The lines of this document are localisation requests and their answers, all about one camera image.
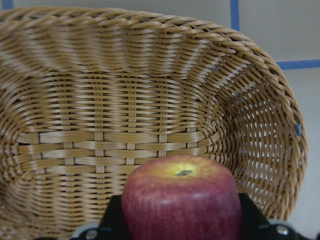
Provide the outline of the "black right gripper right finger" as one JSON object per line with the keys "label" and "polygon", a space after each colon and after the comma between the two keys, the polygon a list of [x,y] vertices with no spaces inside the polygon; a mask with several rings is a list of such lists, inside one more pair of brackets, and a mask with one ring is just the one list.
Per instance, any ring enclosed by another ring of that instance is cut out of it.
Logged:
{"label": "black right gripper right finger", "polygon": [[239,193],[242,210],[241,240],[307,240],[288,222],[267,219],[250,197]]}

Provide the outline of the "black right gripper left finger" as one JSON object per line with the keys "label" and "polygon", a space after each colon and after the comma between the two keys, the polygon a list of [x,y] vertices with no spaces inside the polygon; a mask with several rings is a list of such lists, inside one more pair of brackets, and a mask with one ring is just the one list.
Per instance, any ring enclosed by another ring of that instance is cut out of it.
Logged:
{"label": "black right gripper left finger", "polygon": [[122,215],[121,195],[111,197],[100,222],[81,225],[73,232],[71,239],[129,240]]}

